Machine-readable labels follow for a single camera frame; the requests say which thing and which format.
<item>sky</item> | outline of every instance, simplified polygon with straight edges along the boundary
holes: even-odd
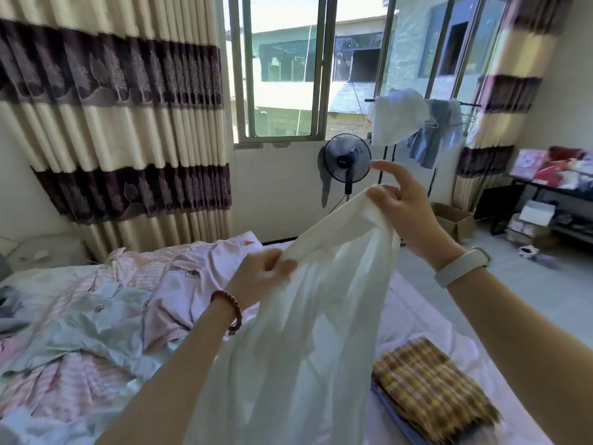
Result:
[[[223,0],[223,3],[225,29],[229,31],[228,0]],[[251,31],[255,33],[315,25],[318,3],[319,0],[251,0]],[[336,21],[376,17],[386,13],[387,7],[383,6],[383,0],[338,0]]]

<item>person's left hand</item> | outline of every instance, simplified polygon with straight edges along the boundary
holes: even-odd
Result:
[[[245,310],[267,297],[275,286],[288,279],[296,261],[278,262],[282,250],[269,248],[248,254],[225,288]]]

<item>gray floor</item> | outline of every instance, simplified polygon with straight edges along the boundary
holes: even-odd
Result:
[[[561,245],[550,252],[558,258],[558,269],[552,270],[520,257],[516,246],[504,239],[504,235],[493,237],[485,227],[479,228],[467,245],[485,247],[494,258],[490,271],[495,276],[593,348],[592,252]],[[403,247],[397,269],[460,333],[476,337],[448,293],[436,284],[432,270],[424,261]]]

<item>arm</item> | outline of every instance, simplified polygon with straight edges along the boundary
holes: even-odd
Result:
[[[426,191],[401,165],[377,161],[399,187],[369,197],[435,271],[465,253],[440,227]],[[525,409],[557,445],[591,442],[593,350],[523,302],[485,268],[447,288]]]
[[[276,265],[281,251],[248,255],[226,286],[245,309],[259,302],[296,268],[294,261]],[[222,338],[235,319],[232,305],[217,298],[200,316],[171,359],[130,401],[97,445],[180,445]]]

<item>forearm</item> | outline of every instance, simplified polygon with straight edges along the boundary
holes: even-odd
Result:
[[[233,319],[232,306],[224,299],[215,299],[167,364],[130,401],[97,445],[181,444]]]
[[[460,277],[448,290],[516,396],[552,441],[589,443],[593,351],[485,268]]]

